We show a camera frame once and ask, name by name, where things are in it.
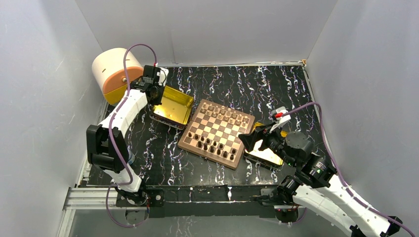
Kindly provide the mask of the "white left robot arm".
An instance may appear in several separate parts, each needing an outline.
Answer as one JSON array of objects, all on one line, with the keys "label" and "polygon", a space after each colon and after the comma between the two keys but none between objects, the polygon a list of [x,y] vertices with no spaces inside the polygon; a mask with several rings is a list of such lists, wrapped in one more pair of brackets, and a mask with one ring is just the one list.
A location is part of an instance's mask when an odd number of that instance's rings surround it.
[{"label": "white left robot arm", "polygon": [[114,180],[114,187],[128,193],[135,205],[143,205],[148,193],[141,188],[142,179],[128,161],[125,135],[139,112],[147,106],[160,105],[168,77],[168,69],[146,65],[144,73],[134,79],[115,109],[98,125],[86,130],[87,161]]}]

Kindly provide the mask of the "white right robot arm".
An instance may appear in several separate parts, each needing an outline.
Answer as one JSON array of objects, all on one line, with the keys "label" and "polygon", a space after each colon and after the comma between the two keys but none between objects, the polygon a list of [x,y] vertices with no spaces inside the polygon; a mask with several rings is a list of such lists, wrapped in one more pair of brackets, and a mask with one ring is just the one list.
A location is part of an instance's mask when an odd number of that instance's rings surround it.
[{"label": "white right robot arm", "polygon": [[371,205],[357,198],[344,186],[330,159],[312,152],[313,144],[301,132],[285,137],[281,128],[259,126],[250,134],[240,134],[247,151],[269,149],[290,167],[295,168],[270,194],[262,194],[261,202],[302,205],[337,226],[350,237],[390,237],[400,231],[396,216],[382,217]]}]

